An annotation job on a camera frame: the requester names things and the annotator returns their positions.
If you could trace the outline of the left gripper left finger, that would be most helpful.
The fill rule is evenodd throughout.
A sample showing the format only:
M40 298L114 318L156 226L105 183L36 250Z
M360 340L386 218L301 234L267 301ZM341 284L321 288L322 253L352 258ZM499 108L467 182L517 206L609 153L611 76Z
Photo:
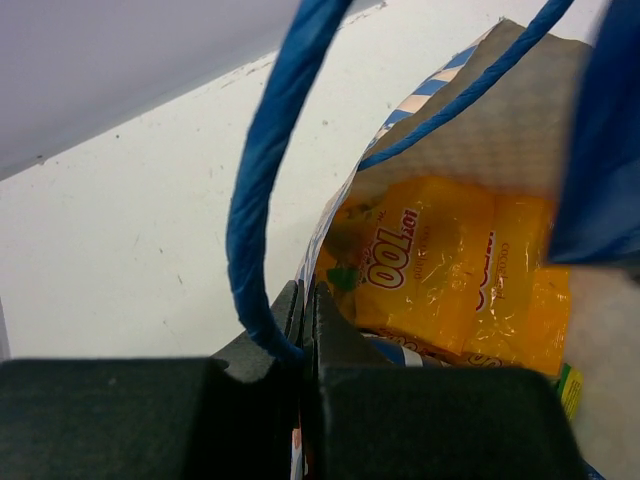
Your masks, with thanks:
M241 334L211 356L1 366L5 479L286 479L291 371Z

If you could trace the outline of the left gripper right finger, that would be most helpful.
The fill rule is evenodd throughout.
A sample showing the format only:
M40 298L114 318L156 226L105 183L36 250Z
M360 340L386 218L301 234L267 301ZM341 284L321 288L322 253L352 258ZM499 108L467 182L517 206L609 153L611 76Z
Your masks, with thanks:
M304 454L313 479L583 479L557 393L520 368L403 367L325 284L304 324Z

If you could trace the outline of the yellow candy bag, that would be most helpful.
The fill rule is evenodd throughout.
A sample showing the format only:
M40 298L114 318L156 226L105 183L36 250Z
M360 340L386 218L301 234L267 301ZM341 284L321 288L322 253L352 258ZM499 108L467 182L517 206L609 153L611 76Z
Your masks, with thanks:
M552 204L426 176L337 211L315 273L359 330L452 365L560 372L569 272Z

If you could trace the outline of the green yellow snack packet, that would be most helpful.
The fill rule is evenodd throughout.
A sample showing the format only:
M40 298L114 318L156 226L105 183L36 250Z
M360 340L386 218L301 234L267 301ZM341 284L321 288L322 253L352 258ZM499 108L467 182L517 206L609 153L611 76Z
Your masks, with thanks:
M570 421L573 420L580 406L583 385L584 376L582 372L570 364L564 363L557 380L554 382L554 388Z

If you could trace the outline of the blue Burts chips bag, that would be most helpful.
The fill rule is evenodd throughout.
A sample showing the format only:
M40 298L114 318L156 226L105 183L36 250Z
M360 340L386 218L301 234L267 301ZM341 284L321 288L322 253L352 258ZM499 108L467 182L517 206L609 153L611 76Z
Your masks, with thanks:
M583 72L549 259L639 264L639 4L612 1Z

